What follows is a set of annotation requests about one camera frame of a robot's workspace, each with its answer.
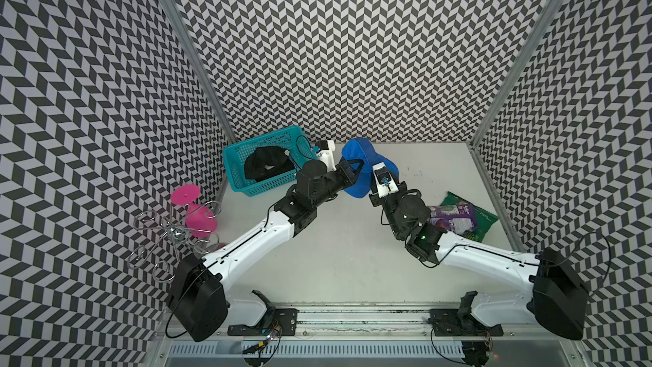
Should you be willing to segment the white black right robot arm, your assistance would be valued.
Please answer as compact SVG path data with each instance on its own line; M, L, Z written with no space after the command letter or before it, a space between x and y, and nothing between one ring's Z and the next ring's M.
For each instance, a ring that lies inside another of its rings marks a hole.
M509 292L477 292L465 300L464 311L475 322L485 327L537 323L565 339L584 337L589 289L558 251L504 250L435 226L419 190L404 182L377 183L369 198L381 207L394 237L421 263L466 269L511 286Z

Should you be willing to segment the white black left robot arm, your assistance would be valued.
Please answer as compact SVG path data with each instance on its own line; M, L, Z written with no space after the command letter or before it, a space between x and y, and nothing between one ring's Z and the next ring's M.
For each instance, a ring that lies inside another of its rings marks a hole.
M363 171L361 159L341 159L333 171L322 161L309 161L286 195L268 208L256 227L202 258L190 254L177 266L166 305L186 333L202 342L224 323L265 334L275 327L276 307L258 291L245 297L231 293L246 270L274 248L290 241L317 217L317 209L355 185Z

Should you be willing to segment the purple snack packet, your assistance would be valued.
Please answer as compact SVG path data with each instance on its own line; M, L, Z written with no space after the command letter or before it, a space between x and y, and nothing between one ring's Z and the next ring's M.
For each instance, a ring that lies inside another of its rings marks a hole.
M467 206L433 206L430 209L429 223L436 227L462 235L472 226L472 214Z

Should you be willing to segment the blue baseball cap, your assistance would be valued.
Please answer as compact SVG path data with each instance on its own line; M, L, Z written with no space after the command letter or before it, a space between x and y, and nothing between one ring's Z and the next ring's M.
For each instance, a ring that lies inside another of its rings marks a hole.
M363 199L366 197L372 185L373 166L381 162L385 163L391 173L398 176L399 170L397 165L379 154L372 143L366 138L356 138L349 140L341 151L341 159L346 161L361 160L363 162L362 171L358 176L355 185L345 189L353 198Z

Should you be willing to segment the green snack bag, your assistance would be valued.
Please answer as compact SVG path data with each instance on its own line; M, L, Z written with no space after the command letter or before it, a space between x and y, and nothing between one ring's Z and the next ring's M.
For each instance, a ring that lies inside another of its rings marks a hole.
M447 195L441 204L444 206L467 206L468 209L470 209L472 214L472 226L469 230L464 231L462 236L471 239L472 241L484 241L491 227L499 220L499 217L496 214L483 207L475 205L475 203L469 202L467 199L456 195L451 191L447 192Z

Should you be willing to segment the aluminium corner post right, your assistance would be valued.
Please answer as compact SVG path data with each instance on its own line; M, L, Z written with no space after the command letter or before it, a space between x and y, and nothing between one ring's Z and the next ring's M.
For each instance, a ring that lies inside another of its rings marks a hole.
M521 75L530 62L531 57L533 57L540 42L542 42L546 32L553 24L555 16L560 11L564 2L565 0L547 0L543 6L543 10L524 42L521 52L519 52L514 59L514 63L511 68L509 68L508 74L499 88L493 102L490 104L487 114L484 115L477 131L471 138L471 141L469 142L470 148L476 149L487 136L492 124L495 122L499 112L501 112L507 102L509 95L518 83Z

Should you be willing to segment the pink goblet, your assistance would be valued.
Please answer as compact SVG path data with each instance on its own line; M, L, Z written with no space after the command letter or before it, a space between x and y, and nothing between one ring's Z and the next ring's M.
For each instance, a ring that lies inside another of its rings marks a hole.
M199 204L201 190L198 185L182 185L171 193L171 203L185 207L183 224L190 234L196 238L207 238L217 230L217 215L221 211L221 203L210 200Z

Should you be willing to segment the black baseball cap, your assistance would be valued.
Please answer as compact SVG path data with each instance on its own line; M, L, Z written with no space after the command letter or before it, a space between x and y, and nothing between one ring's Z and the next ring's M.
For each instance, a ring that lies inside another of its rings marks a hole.
M244 176L258 183L294 169L290 151L279 146L258 147L244 162Z

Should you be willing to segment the aluminium corner post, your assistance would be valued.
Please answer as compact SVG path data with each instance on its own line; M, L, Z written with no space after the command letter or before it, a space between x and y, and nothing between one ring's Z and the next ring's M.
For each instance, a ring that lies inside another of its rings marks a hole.
M490 104L487 114L484 115L477 131L471 138L471 141L469 142L470 148L476 149L487 136L492 124L495 122L499 112L501 112L507 102L509 95L518 83L521 75L530 62L531 57L533 57L540 42L542 42L546 32L553 24L555 16L560 11L564 2L565 0L547 0L543 6L543 10L524 42L521 52L519 52L514 59L514 63L511 68L509 68L508 74L499 88L493 102Z
M173 29L174 33L178 38L178 42L183 47L183 50L188 58L190 65L192 66L200 86L202 87L205 97L212 107L218 122L220 123L222 130L225 133L226 139L230 144L234 144L238 141L235 136L234 130L232 129L229 119L222 108L221 101L218 97L218 93L212 85L212 81L209 78L209 75L205 69L203 62L200 59L200 54L195 47L195 44L192 38L189 35L188 29L183 22L183 18L179 9L174 0L158 0L162 10L166 14L166 17Z

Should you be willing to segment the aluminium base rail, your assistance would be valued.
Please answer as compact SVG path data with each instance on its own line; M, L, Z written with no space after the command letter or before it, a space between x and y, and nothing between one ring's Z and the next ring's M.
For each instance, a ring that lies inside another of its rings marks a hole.
M222 327L196 343L177 321L163 321L143 366L591 366L582 343L534 325L500 333L438 336L431 313L451 303L294 304L295 319L262 353L246 354L255 337Z

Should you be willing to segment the teal plastic basket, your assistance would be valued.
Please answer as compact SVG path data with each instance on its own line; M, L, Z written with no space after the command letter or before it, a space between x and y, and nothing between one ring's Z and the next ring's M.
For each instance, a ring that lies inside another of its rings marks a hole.
M231 144L223 152L232 190L249 197L295 181L303 165L316 157L297 126Z

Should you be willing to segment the aluminium corner post left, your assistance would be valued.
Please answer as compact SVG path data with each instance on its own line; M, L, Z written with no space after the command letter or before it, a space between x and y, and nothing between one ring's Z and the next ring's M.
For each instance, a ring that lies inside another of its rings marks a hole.
M218 97L218 93L212 85L212 81L209 78L209 75L205 69L203 62L200 59L200 54L195 47L195 44L192 38L189 35L188 29L183 22L183 18L179 9L174 0L158 0L162 10L166 14L166 17L173 29L174 33L178 38L178 42L183 47L183 50L188 58L190 65L192 66L200 86L202 87L205 97L212 107L218 122L220 123L222 130L225 133L226 139L230 144L234 144L238 141L235 136L234 130L232 129L229 119L222 108L221 101Z

